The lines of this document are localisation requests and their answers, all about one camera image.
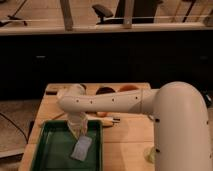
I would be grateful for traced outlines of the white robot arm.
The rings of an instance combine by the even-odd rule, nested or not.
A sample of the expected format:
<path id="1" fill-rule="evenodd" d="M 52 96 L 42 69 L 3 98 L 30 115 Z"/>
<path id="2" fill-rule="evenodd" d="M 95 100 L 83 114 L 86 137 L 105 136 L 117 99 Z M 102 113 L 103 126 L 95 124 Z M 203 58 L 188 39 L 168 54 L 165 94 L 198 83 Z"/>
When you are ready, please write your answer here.
<path id="1" fill-rule="evenodd" d="M 57 93 L 60 108 L 71 114 L 118 112 L 154 117 L 155 171 L 213 171 L 208 110 L 201 93 L 185 82 L 159 89 L 88 95 L 73 84 Z"/>

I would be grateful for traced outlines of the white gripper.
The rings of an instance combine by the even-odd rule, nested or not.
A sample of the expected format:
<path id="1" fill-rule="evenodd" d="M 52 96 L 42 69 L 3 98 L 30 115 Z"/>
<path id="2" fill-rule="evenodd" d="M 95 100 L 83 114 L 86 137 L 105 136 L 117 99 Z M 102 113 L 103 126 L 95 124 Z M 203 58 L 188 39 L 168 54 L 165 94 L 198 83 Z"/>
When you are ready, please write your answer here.
<path id="1" fill-rule="evenodd" d="M 67 125 L 75 138 L 79 138 L 80 136 L 85 136 L 87 134 L 88 130 L 87 120 L 83 120 L 82 122 L 79 123 L 69 121 Z"/>

